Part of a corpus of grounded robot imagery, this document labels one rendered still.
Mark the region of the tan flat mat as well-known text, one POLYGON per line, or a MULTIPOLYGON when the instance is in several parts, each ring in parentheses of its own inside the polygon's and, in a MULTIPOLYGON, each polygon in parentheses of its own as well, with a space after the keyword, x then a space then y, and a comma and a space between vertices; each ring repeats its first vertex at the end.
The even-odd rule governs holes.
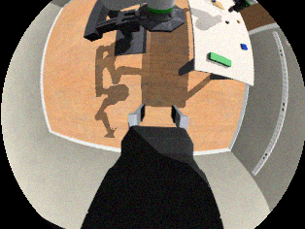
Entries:
MULTIPOLYGON (((219 1, 214 2, 214 0, 211 0, 211 2, 212 2, 212 4, 215 4, 214 6, 218 6, 218 8, 221 9, 222 4, 220 4, 219 1), (216 4, 217 4, 217 5, 216 5, 216 4)), ((225 9, 223 8, 223 6, 222 6, 222 9, 225 10, 225 9)))

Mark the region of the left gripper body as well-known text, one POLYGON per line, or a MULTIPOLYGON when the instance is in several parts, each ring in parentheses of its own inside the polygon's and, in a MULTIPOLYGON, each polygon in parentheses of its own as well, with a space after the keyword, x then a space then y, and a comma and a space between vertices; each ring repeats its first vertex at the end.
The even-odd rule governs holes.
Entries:
POLYGON ((246 1, 244 0, 239 0, 239 1, 235 1, 235 5, 232 5, 232 9, 234 9, 234 12, 239 13, 240 10, 243 10, 244 8, 248 8, 248 5, 246 1), (240 4, 240 2, 242 2, 242 4, 240 4))

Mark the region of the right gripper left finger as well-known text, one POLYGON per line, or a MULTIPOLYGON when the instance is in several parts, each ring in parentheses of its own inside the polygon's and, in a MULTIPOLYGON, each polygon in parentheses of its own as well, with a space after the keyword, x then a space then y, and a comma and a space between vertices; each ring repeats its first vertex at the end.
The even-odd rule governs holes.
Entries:
POLYGON ((141 104, 133 114, 128 115, 128 127, 138 126, 145 117, 145 104, 141 104))

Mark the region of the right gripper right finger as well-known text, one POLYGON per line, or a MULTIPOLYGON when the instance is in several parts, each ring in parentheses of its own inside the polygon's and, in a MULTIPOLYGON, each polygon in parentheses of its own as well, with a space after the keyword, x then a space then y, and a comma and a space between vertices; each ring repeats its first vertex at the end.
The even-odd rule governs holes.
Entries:
POLYGON ((183 115, 183 112, 181 112, 179 108, 172 106, 171 117, 173 119, 173 123, 176 123, 177 127, 184 127, 184 129, 187 131, 188 115, 183 115))

